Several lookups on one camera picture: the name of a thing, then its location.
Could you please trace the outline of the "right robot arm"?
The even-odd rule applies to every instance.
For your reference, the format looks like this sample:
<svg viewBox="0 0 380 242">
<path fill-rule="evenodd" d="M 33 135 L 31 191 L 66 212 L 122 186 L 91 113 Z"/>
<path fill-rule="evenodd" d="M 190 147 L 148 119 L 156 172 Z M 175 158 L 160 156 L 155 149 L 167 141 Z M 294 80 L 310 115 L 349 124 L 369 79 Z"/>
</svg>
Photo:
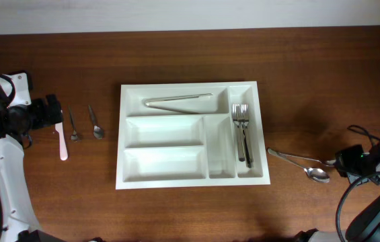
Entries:
<svg viewBox="0 0 380 242">
<path fill-rule="evenodd" d="M 367 137 L 371 149 L 364 152 L 361 145 L 354 145 L 338 151 L 334 160 L 323 162 L 334 167 L 340 177 L 346 177 L 350 183 L 336 209 L 336 230 L 332 233 L 317 229 L 301 231 L 293 241 L 380 241 L 380 196 L 360 212 L 345 231 L 340 229 L 341 211 L 351 191 L 369 182 L 380 185 L 380 138 L 361 126 L 350 125 L 347 129 Z"/>
</svg>

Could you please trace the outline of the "steel tongs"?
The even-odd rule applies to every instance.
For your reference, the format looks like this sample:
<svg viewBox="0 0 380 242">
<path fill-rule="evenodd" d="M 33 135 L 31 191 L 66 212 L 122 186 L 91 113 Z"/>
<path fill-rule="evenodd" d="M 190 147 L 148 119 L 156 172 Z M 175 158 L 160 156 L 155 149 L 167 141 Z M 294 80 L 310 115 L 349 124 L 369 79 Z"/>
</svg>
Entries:
<svg viewBox="0 0 380 242">
<path fill-rule="evenodd" d="M 190 95 L 175 95 L 167 97 L 150 97 L 142 101 L 148 109 L 163 110 L 181 114 L 199 114 L 201 109 L 198 102 L 210 99 L 212 93 L 199 93 Z"/>
</svg>

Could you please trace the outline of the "steel fork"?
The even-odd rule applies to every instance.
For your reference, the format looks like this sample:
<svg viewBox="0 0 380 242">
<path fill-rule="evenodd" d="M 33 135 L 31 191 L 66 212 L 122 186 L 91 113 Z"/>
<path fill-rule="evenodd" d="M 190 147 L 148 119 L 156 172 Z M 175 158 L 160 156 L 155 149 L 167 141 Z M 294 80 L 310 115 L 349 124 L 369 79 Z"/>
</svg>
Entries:
<svg viewBox="0 0 380 242">
<path fill-rule="evenodd" d="M 233 123 L 236 126 L 236 132 L 237 132 L 237 152 L 238 152 L 238 159 L 241 162 L 245 161 L 245 154 L 243 151 L 242 146 L 242 132 L 240 130 L 240 123 L 237 119 L 237 104 L 233 104 L 231 106 L 231 117 L 233 119 Z"/>
<path fill-rule="evenodd" d="M 247 163 L 248 168 L 252 168 L 254 166 L 254 159 L 253 159 L 250 130 L 249 130 L 250 113 L 249 113 L 248 104 L 241 104 L 241 122 L 243 123 L 243 132 L 245 136 L 245 145 L 246 145 L 246 152 L 247 152 L 246 163 Z"/>
</svg>

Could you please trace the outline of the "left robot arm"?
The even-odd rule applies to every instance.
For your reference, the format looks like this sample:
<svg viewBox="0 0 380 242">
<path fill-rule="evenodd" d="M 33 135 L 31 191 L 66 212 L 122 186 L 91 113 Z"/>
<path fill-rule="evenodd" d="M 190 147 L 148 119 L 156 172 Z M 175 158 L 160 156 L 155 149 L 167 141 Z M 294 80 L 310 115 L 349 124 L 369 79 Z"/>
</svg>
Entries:
<svg viewBox="0 0 380 242">
<path fill-rule="evenodd" d="M 0 73 L 0 241 L 57 241 L 45 233 L 32 207 L 24 174 L 24 151 L 30 132 L 54 126 L 59 155 L 68 159 L 63 111 L 55 95 L 31 99 L 32 80 L 26 71 Z"/>
</svg>

